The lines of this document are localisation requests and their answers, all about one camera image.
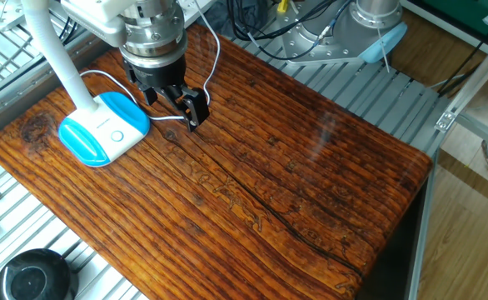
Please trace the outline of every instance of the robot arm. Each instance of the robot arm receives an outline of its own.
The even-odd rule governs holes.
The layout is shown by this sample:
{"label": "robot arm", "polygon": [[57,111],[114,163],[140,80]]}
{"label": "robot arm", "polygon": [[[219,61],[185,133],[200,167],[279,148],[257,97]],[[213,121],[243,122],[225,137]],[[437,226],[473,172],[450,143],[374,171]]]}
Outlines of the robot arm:
{"label": "robot arm", "polygon": [[193,131],[209,116],[205,93],[185,84],[187,33],[175,0],[62,0],[70,18],[120,48],[147,105],[162,95]]}

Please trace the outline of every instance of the wood grain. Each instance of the wood grain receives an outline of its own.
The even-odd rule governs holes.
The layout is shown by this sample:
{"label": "wood grain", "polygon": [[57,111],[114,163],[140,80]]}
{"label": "wood grain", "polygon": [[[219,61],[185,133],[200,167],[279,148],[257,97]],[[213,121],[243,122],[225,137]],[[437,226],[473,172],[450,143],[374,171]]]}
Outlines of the wood grain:
{"label": "wood grain", "polygon": [[[188,37],[197,87],[216,48],[202,27]],[[121,60],[111,51],[90,68],[140,98]],[[194,133],[155,122],[89,168],[57,138],[74,109],[58,88],[0,132],[0,164],[149,298],[353,299],[431,160],[225,39],[209,90]]]}

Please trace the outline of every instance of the wooden floor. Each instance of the wooden floor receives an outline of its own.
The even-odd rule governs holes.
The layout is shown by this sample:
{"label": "wooden floor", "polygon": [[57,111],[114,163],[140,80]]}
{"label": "wooden floor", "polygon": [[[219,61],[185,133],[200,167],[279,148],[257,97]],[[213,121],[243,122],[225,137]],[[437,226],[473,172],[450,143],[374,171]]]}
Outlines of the wooden floor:
{"label": "wooden floor", "polygon": [[[392,66],[426,86],[447,79],[473,49],[411,12],[404,20],[409,31]],[[475,55],[466,70],[484,56]],[[471,107],[486,104],[488,83]],[[468,113],[488,125],[488,108]],[[419,299],[488,299],[488,165],[481,139],[456,125],[441,148]]]}

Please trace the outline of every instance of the metal bracket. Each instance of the metal bracket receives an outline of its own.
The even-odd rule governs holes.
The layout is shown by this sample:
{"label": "metal bracket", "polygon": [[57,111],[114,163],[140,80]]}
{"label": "metal bracket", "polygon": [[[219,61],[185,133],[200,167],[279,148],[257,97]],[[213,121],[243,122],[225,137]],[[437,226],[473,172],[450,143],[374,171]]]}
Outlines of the metal bracket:
{"label": "metal bracket", "polygon": [[453,124],[457,116],[464,110],[471,99],[479,92],[488,80],[488,56],[479,65],[464,87],[457,93],[455,99],[448,105],[442,116],[436,122],[435,128],[445,133]]}
{"label": "metal bracket", "polygon": [[11,0],[3,8],[3,2],[0,2],[0,31],[7,31],[24,21],[24,12],[20,0]]}
{"label": "metal bracket", "polygon": [[454,112],[444,112],[436,122],[435,129],[446,133],[456,119],[457,115]]}

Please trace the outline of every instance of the black lid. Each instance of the black lid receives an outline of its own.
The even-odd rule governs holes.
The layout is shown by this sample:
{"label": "black lid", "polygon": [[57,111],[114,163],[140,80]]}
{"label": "black lid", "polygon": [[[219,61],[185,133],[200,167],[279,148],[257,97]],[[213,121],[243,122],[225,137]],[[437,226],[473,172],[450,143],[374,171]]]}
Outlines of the black lid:
{"label": "black lid", "polygon": [[75,278],[62,256],[48,249],[18,254],[0,272],[0,300],[63,300]]}

